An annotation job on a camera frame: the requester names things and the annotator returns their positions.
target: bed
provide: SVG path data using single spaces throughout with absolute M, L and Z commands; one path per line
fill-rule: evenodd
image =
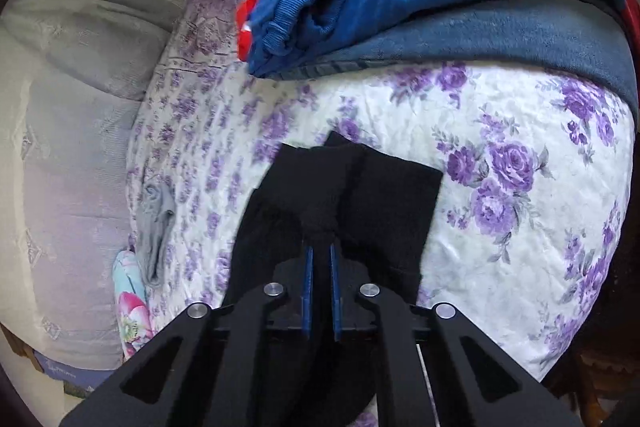
M 177 209 L 164 281 L 147 292 L 159 331 L 192 302 L 222 302 L 244 205 L 279 144 L 314 146 L 336 130 L 445 173 L 417 302 L 452 302 L 542 379 L 620 238 L 636 135 L 628 105 L 588 79 L 513 62 L 254 78 L 236 55 L 240 1 L 5 7 L 0 60 L 15 82 L 3 88 L 12 161 L 1 168 L 14 182 L 2 186 L 0 240 L 16 255 L 2 286 L 22 304 L 3 299 L 2 322 L 52 360 L 114 369 L 111 264 L 136 245 L 145 184 L 166 184 Z

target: mattress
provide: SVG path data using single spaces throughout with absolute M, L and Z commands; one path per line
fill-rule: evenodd
M 336 130 L 445 173 L 417 303 L 455 304 L 542 379 L 589 314 L 620 237 L 626 103 L 562 71 L 499 62 L 254 78 L 236 57 L 238 1 L 190 0 L 130 138 L 134 234 L 145 184 L 168 185 L 177 209 L 164 283 L 149 293 L 152 328 L 194 301 L 220 305 L 244 206 L 280 143 L 310 147 Z

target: purple rose pattern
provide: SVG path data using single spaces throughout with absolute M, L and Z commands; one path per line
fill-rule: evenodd
M 242 86 L 240 87 L 240 94 L 244 94 L 244 92 L 246 90 L 251 91 L 252 87 L 254 87 L 254 85 L 255 85 L 255 81 L 256 81 L 256 78 L 254 76 L 248 74 L 246 76 L 246 79 L 242 83 Z
M 231 272 L 231 251 L 229 249 L 218 252 L 214 272 L 216 291 L 224 294 L 229 282 L 229 274 Z
M 460 109 L 460 91 L 472 83 L 464 62 L 443 62 L 439 71 L 428 68 L 403 68 L 393 71 L 385 84 L 392 87 L 391 102 L 400 105 L 405 100 L 425 100 L 434 87 L 449 95 L 449 103 Z
M 271 113 L 260 121 L 260 134 L 254 143 L 252 164 L 272 162 L 280 145 L 292 131 L 296 120 L 296 108 L 302 106 L 318 110 L 317 99 L 318 96 L 310 84 L 298 86 L 294 98 L 279 99 Z
M 225 157 L 226 155 L 217 149 L 212 160 L 211 165 L 209 166 L 209 175 L 207 176 L 207 183 L 205 185 L 205 192 L 213 192 L 218 188 L 218 183 L 220 183 L 220 176 L 222 176 L 222 171 L 225 167 Z
M 229 117 L 231 117 L 231 103 L 233 99 L 231 99 L 228 103 L 225 104 L 225 107 L 222 108 L 222 113 L 220 113 L 220 121 L 218 122 L 218 127 L 220 129 L 226 129 L 226 124 L 229 121 Z
M 422 308 L 430 308 L 433 305 L 433 299 L 440 293 L 439 289 L 429 290 L 424 286 L 418 289 L 418 299 L 416 305 Z
M 196 192 L 191 200 L 191 208 L 189 209 L 189 220 L 195 222 L 198 219 L 198 211 L 200 210 L 200 193 Z
M 191 193 L 193 192 L 193 181 L 196 177 L 196 172 L 191 171 L 190 169 L 186 169 L 182 179 L 182 189 L 180 190 L 180 194 L 178 195 L 177 201 L 178 203 L 186 203 Z
M 570 113 L 570 119 L 562 125 L 569 140 L 577 147 L 578 155 L 585 165 L 593 163 L 593 125 L 596 135 L 605 147 L 615 149 L 618 140 L 613 124 L 618 123 L 626 109 L 616 97 L 607 97 L 607 91 L 588 80 L 558 74 L 549 80 L 540 82 L 541 90 L 557 91 L 561 98 L 552 101 L 552 105 Z
M 377 148 L 377 139 L 363 129 L 364 126 L 358 117 L 360 108 L 356 103 L 355 97 L 341 96 L 340 102 L 341 104 L 340 107 L 338 107 L 338 116 L 327 120 L 329 128 L 352 142 L 364 143 L 370 147 Z M 326 134 L 321 133 L 316 141 L 318 143 L 322 143 L 325 139 Z
M 209 217 L 207 217 L 207 235 L 210 238 L 216 237 L 216 230 L 218 229 L 218 225 L 220 224 L 220 214 L 211 211 L 209 213 Z
M 451 181 L 468 187 L 468 203 L 443 210 L 447 223 L 466 230 L 470 223 L 482 235 L 494 238 L 497 252 L 488 261 L 502 259 L 510 263 L 508 245 L 520 224 L 528 219 L 532 229 L 540 228 L 538 211 L 527 193 L 533 188 L 535 174 L 545 178 L 553 175 L 548 168 L 548 150 L 540 153 L 511 140 L 517 135 L 518 124 L 513 118 L 491 113 L 487 104 L 481 108 L 480 144 L 460 143 L 457 136 L 433 129 L 436 149 L 444 156 L 442 170 Z
M 201 81 L 200 92 L 206 93 L 212 88 L 218 87 L 222 83 L 225 71 L 222 68 L 205 68 L 198 72 Z
M 171 87 L 177 89 L 182 83 L 182 73 L 180 71 L 173 71 L 171 74 Z
M 609 263 L 613 256 L 617 238 L 620 237 L 622 226 L 622 211 L 618 200 L 614 200 L 609 217 L 602 227 L 602 245 L 599 249 L 584 247 L 587 238 L 584 229 L 574 232 L 566 230 L 564 259 L 566 271 L 564 279 L 570 283 L 567 290 L 559 299 L 559 304 L 574 302 L 574 311 L 569 315 L 558 314 L 551 322 L 548 312 L 542 317 L 544 326 L 539 335 L 530 335 L 536 339 L 544 336 L 547 354 L 541 360 L 545 367 L 552 360 L 565 352 L 572 338 L 591 312 L 602 284 L 609 271 Z
M 365 411 L 356 418 L 356 421 L 348 427 L 378 427 L 378 419 L 373 413 Z
M 246 102 L 244 104 L 241 114 L 244 116 L 245 128 L 249 128 L 249 124 L 251 124 L 252 120 L 254 119 L 255 111 L 260 102 L 263 102 L 262 98 L 260 96 L 254 96 L 251 102 Z
M 238 213 L 238 196 L 242 192 L 242 163 L 244 158 L 240 158 L 236 164 L 236 170 L 231 174 L 231 182 L 226 193 L 226 210 L 234 214 Z
M 174 141 L 175 131 L 168 123 L 165 123 L 160 130 L 160 141 L 164 144 L 171 144 Z
M 202 159 L 207 157 L 207 153 L 209 153 L 209 149 L 211 149 L 211 140 L 204 140 L 202 145 L 200 146 L 200 150 L 202 151 Z
M 190 94 L 180 94 L 176 103 L 172 104 L 174 108 L 174 120 L 180 121 L 183 118 L 189 118 L 198 108 L 198 102 Z
M 175 245 L 169 243 L 164 250 L 164 267 L 169 268 L 175 258 Z
M 213 125 L 214 120 L 216 119 L 216 115 L 218 113 L 218 102 L 211 103 L 210 100 L 207 100 L 207 105 L 209 106 L 209 116 L 204 123 L 204 131 L 209 132 L 211 126 Z
M 187 247 L 186 263 L 184 265 L 184 278 L 189 282 L 193 280 L 193 274 L 197 271 L 198 265 L 202 262 L 202 245 L 192 243 Z
M 211 307 L 216 307 L 214 304 L 213 290 L 211 289 L 211 277 L 204 278 L 202 293 L 200 294 L 200 302 L 204 302 Z

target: metal bolt head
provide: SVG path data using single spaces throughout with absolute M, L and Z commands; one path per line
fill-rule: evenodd
M 270 297 L 277 297 L 284 292 L 284 286 L 279 282 L 270 282 L 264 285 L 264 292 Z
M 380 288 L 378 288 L 376 284 L 368 282 L 360 286 L 360 293 L 362 293 L 365 297 L 375 297 L 380 293 Z
M 209 307 L 204 302 L 193 303 L 187 309 L 187 315 L 192 319 L 201 319 L 209 313 Z
M 438 304 L 436 306 L 436 314 L 441 319 L 450 319 L 456 314 L 456 309 L 451 304 Z

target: pillow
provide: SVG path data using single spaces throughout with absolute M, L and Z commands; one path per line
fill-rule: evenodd
M 120 363 L 111 265 L 129 235 L 127 142 L 184 1 L 9 0 L 0 16 L 13 213 L 0 245 L 21 276 L 0 290 L 2 321 L 53 360 Z M 16 286 L 31 303 L 21 314 Z

